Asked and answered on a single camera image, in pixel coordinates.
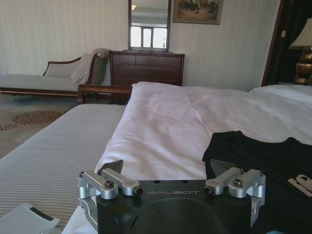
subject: white device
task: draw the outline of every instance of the white device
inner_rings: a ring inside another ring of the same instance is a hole
[[[2,234],[48,234],[57,233],[54,227],[59,223],[29,203],[24,203],[0,218]]]

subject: floral rug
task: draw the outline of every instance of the floral rug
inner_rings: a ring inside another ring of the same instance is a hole
[[[0,158],[75,105],[71,97],[0,95]]]

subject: wooden armrest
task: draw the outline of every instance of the wooden armrest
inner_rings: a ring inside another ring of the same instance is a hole
[[[77,104],[80,105],[85,103],[86,93],[128,94],[130,98],[131,91],[132,87],[127,86],[80,84],[77,92]]]
[[[80,59],[81,59],[81,57],[74,59],[74,60],[71,60],[71,61],[61,61],[61,62],[60,61],[48,61],[48,66],[47,66],[47,69],[45,70],[45,72],[43,73],[43,76],[45,76],[45,74],[47,73],[50,64],[69,64],[69,63],[77,62]]]

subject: striped wallpaper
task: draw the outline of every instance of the striped wallpaper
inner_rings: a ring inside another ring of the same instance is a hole
[[[221,24],[171,23],[184,85],[260,85],[280,0],[224,0]],[[0,0],[0,75],[43,74],[47,61],[127,49],[128,0]],[[104,83],[109,83],[107,69]]]

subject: framed painting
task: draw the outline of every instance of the framed painting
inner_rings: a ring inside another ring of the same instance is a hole
[[[174,23],[220,24],[223,0],[174,1]]]

